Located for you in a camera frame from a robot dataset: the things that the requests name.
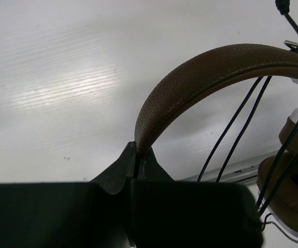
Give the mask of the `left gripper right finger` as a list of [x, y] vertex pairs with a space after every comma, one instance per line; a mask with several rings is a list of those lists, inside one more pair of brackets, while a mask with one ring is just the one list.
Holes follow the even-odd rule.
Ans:
[[143, 154], [136, 154], [136, 181], [173, 182], [172, 177], [158, 163], [152, 148]]

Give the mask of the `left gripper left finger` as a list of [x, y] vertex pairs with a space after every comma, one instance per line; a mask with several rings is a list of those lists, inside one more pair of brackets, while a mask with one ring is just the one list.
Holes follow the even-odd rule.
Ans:
[[107, 194], [119, 194], [128, 177], [136, 171], [136, 143], [128, 142], [119, 158], [90, 183], [97, 184]]

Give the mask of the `brown silver headphones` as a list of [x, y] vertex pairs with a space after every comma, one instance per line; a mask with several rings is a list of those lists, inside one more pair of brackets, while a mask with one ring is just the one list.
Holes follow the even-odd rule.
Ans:
[[[164, 77], [145, 101], [135, 125], [143, 154], [183, 112], [238, 82], [273, 76], [298, 80], [298, 44], [288, 50], [234, 44], [204, 52]], [[238, 183], [129, 182], [130, 231], [137, 247], [261, 247], [272, 222], [298, 243], [298, 110], [279, 134], [281, 148], [258, 167], [259, 197]]]

